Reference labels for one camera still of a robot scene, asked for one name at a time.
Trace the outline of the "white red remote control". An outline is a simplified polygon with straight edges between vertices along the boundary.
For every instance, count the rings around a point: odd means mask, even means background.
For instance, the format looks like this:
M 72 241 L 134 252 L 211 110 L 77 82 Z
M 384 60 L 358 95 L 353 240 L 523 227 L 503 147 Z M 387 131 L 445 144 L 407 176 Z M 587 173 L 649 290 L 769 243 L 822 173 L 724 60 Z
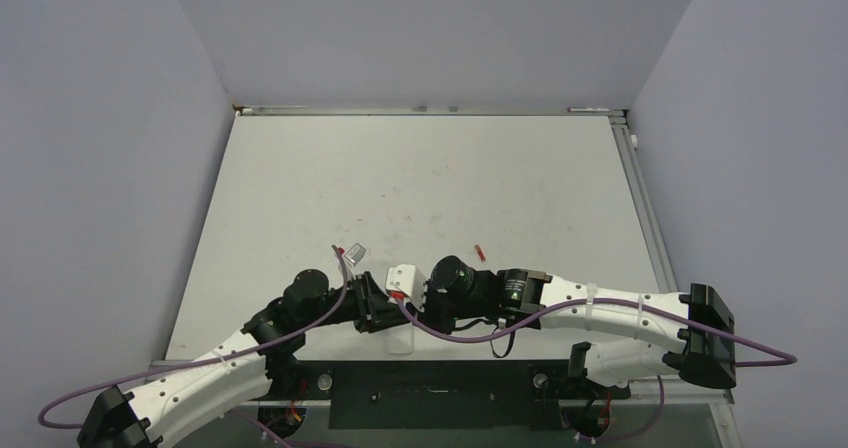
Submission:
M 402 325 L 390 328 L 384 338 L 384 350 L 392 356 L 406 356 L 414 352 L 415 328 Z

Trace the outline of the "red orange battery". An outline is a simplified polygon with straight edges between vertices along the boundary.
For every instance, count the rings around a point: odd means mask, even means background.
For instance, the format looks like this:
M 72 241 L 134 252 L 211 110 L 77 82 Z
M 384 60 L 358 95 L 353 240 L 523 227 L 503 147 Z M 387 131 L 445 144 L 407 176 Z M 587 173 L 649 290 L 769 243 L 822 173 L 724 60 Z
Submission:
M 487 261 L 486 255 L 479 244 L 474 245 L 474 251 L 481 262 Z

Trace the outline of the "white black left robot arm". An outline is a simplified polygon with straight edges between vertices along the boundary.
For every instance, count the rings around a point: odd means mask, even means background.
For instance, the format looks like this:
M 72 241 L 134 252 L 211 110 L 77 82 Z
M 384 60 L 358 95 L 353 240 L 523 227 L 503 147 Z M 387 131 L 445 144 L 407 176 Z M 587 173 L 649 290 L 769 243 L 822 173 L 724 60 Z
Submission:
M 370 273 L 333 289 L 315 269 L 298 273 L 283 294 L 241 329 L 183 369 L 146 376 L 127 392 L 112 386 L 94 401 L 77 436 L 81 447 L 173 447 L 243 402 L 296 389 L 295 352 L 304 329 L 352 323 L 361 333 L 405 324 L 394 299 Z

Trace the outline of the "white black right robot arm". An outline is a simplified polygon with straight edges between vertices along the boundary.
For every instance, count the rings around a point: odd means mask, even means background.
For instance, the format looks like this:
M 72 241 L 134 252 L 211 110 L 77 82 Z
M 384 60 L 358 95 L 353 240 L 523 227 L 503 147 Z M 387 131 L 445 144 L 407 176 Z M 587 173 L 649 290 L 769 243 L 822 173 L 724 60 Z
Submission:
M 413 265 L 387 276 L 393 298 L 412 304 L 419 320 L 445 336 L 460 319 L 485 318 L 505 328 L 580 329 L 613 336 L 578 342 L 565 369 L 567 387 L 589 396 L 601 386 L 624 388 L 635 379 L 676 375 L 695 386 L 737 384 L 735 318 L 711 286 L 687 292 L 637 293 L 566 280 L 543 271 L 476 270 L 454 255 L 430 276 Z

